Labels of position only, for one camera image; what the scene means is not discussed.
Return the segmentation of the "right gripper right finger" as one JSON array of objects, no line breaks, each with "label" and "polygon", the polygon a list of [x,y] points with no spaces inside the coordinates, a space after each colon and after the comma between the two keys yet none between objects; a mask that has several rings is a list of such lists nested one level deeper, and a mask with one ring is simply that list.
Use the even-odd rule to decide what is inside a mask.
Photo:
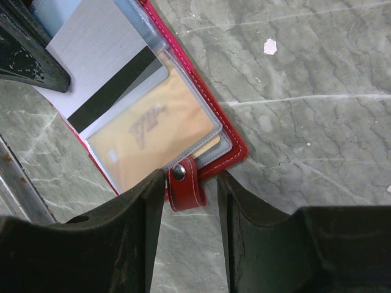
[{"label": "right gripper right finger", "polygon": [[287,214],[229,172],[217,199],[230,292],[389,292],[390,208],[309,206]]}]

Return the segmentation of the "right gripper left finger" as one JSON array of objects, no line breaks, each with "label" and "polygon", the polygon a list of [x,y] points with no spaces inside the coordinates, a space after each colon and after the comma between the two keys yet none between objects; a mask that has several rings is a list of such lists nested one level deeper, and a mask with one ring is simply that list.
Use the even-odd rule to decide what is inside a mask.
[{"label": "right gripper left finger", "polygon": [[149,292],[164,195],[157,169],[66,223],[1,217],[1,291]]}]

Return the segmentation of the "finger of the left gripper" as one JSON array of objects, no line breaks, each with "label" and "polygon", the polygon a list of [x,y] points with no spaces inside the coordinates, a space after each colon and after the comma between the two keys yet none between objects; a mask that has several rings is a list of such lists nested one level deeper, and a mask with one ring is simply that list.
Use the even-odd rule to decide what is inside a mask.
[{"label": "finger of the left gripper", "polygon": [[67,92],[71,77],[46,50],[50,41],[23,1],[1,1],[1,79]]}]

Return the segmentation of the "white VIP card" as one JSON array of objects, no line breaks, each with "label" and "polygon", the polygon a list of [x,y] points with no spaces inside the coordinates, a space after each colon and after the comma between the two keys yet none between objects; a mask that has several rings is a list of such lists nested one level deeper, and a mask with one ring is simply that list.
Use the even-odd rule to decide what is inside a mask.
[{"label": "white VIP card", "polygon": [[169,77],[161,44],[137,1],[81,1],[47,47],[70,86],[39,92],[87,139]]}]

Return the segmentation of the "red card holder wallet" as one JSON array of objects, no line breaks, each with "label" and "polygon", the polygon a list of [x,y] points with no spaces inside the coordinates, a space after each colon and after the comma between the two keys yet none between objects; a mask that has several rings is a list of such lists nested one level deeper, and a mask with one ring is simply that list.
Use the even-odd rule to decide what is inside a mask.
[{"label": "red card holder wallet", "polygon": [[[52,40],[80,2],[81,1],[34,1],[31,5],[31,12],[34,18],[43,25],[45,31]],[[242,161],[247,156],[248,149],[243,139],[240,137],[235,127],[227,118],[221,106],[197,72],[195,66],[193,66],[187,57],[174,34],[171,33],[170,29],[165,25],[151,3],[149,1],[137,2],[140,4],[142,11],[147,14],[148,19],[152,22],[158,36],[162,39],[162,44],[157,50],[158,58],[164,65],[171,62],[179,71],[181,71],[182,77],[186,79],[187,85],[214,124],[213,131],[204,139],[190,147],[189,150],[179,155],[179,157],[168,163],[165,167],[161,168],[167,175],[166,198],[170,202],[171,208],[174,211],[198,208],[206,204],[206,195],[202,187],[202,182],[215,176],[220,171],[231,167],[237,162]],[[63,117],[62,119],[87,150],[91,160],[103,174],[106,181],[111,185],[113,190],[118,193],[106,176],[106,172],[102,169],[99,159],[96,157],[94,150],[89,144],[88,139],[91,136],[87,139],[82,139],[68,121]],[[192,157],[193,152],[202,147],[217,134],[220,135],[220,142],[198,158],[194,159]]]}]

